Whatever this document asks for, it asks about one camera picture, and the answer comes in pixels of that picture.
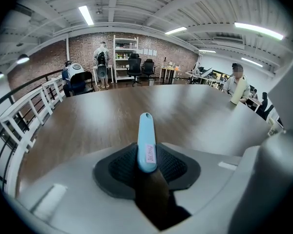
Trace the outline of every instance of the textured black pad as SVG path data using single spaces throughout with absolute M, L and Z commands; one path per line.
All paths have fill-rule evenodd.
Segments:
M 98 186 L 112 197 L 135 199 L 134 178 L 138 145 L 132 143 L 100 160 L 93 170 Z M 157 166 L 170 190 L 189 188 L 200 175 L 200 165 L 192 158 L 163 144 L 156 145 Z

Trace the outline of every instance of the black office chair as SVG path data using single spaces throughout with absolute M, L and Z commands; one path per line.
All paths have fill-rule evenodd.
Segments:
M 87 94 L 90 92 L 94 92 L 94 88 L 92 85 L 92 74 L 89 71 L 81 72 L 78 74 L 73 75 L 73 77 L 70 80 L 70 84 L 73 86 L 74 84 L 78 84 L 80 82 L 85 82 L 86 80 L 91 80 L 91 87 L 89 87 L 87 84 L 85 88 L 81 91 L 73 91 L 73 95 L 82 95 L 82 94 Z
M 264 120 L 267 120 L 267 117 L 269 115 L 269 113 L 271 112 L 271 110 L 274 108 L 273 105 L 271 105 L 268 110 L 266 110 L 265 112 L 262 113 L 261 117 L 264 119 Z
M 142 73 L 147 75 L 147 78 L 150 78 L 150 75 L 154 75 L 155 67 L 152 59 L 146 59 Z
M 142 84 L 141 82 L 136 81 L 136 77 L 137 76 L 140 76 L 142 74 L 141 73 L 141 69 L 140 69 L 141 58 L 139 58 L 139 54 L 132 53 L 130 55 L 130 58 L 128 58 L 128 62 L 129 62 L 129 69 L 127 68 L 127 74 L 129 76 L 133 76 L 134 77 L 132 86 L 135 83 Z

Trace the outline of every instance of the pink label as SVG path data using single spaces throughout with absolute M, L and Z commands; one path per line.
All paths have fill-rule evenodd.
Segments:
M 146 162 L 156 164 L 154 145 L 146 144 Z

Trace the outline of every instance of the paper roll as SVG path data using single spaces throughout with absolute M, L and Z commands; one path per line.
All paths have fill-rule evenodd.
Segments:
M 246 89 L 247 86 L 246 76 L 240 78 L 238 85 L 236 86 L 236 90 L 231 98 L 231 102 L 237 105 Z

